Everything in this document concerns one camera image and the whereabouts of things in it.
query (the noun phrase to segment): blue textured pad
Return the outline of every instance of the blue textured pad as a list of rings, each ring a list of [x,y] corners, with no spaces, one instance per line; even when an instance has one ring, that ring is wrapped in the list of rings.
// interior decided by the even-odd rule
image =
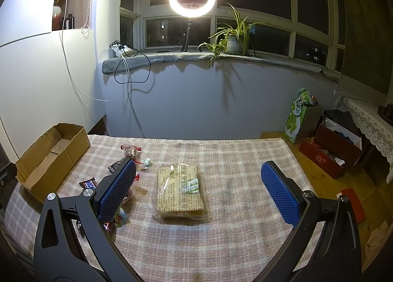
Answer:
[[[266,162],[261,168],[261,178],[284,221],[296,226],[300,221],[299,205],[274,169]]]
[[[135,162],[131,160],[126,164],[123,170],[121,170],[116,180],[99,202],[97,218],[101,224],[113,220],[128,189],[134,182],[135,176],[136,166]]]

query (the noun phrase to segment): table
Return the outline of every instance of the table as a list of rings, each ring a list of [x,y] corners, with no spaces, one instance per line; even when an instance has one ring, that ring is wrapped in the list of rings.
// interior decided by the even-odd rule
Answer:
[[[393,180],[393,127],[378,115],[378,107],[372,103],[340,98],[337,109],[350,112],[360,131],[388,159],[390,171],[386,183],[390,183]]]
[[[123,205],[129,222],[114,242],[145,281],[252,281],[268,264],[292,230],[261,181],[261,166],[273,160],[302,190],[312,186],[282,139],[184,141],[112,138],[89,135],[91,147],[58,189],[60,197],[80,194],[78,182],[109,174],[123,156],[122,144],[143,148],[153,167],[140,173],[133,196]],[[212,220],[200,225],[156,222],[149,212],[159,163],[199,164],[205,179]],[[5,214],[12,239],[33,257],[41,205],[19,184]],[[307,264],[322,230],[319,223],[297,268]],[[100,268],[86,238],[79,237],[91,265]]]

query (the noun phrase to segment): windowsill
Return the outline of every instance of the windowsill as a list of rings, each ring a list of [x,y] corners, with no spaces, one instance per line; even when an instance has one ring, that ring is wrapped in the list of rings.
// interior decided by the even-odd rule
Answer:
[[[149,58],[152,64],[154,63],[173,63],[176,61],[199,61],[210,59],[213,55],[211,52],[144,52],[144,54]],[[269,65],[287,67],[291,69],[298,69],[301,71],[308,71],[313,73],[323,73],[323,75],[333,81],[338,81],[340,73],[336,71],[331,71],[326,67],[320,65],[314,65],[312,63],[303,62],[297,59],[292,59],[283,56],[276,56],[272,54],[258,55],[257,57],[247,57],[247,56],[233,56],[221,54],[220,60],[222,59],[238,59],[243,61],[255,62],[255,63],[265,63]],[[136,69],[144,66],[148,66],[149,62],[145,56],[138,54],[134,57],[126,58],[127,65],[129,69]],[[105,60],[102,65],[102,73],[104,75],[113,75],[116,73],[125,72],[125,67],[123,59],[121,58],[111,58]]]

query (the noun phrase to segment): red box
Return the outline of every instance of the red box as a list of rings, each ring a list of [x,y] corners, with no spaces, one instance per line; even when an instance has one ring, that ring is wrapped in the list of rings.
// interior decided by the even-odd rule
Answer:
[[[333,179],[340,177],[343,173],[343,167],[330,159],[329,156],[325,155],[325,153],[314,147],[307,140],[303,139],[299,147],[299,151],[311,161],[313,161],[313,163],[315,163]]]
[[[354,166],[362,154],[357,146],[323,126],[319,126],[314,142],[343,159],[347,166]]]

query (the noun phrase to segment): metal screw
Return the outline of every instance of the metal screw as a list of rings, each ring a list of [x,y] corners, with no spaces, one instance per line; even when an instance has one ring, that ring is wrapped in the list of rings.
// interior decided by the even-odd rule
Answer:
[[[345,195],[341,195],[341,196],[340,196],[340,200],[341,200],[342,202],[349,202],[349,197],[347,197],[347,196],[345,196]]]
[[[85,191],[83,191],[83,195],[85,197],[90,197],[93,194],[93,189],[86,189]]]
[[[314,192],[312,192],[312,191],[310,191],[310,190],[305,190],[305,191],[303,192],[303,194],[304,194],[307,198],[313,198],[313,197],[315,197]]]
[[[56,193],[52,192],[52,193],[48,194],[47,198],[48,198],[49,201],[52,201],[54,198],[56,198]]]

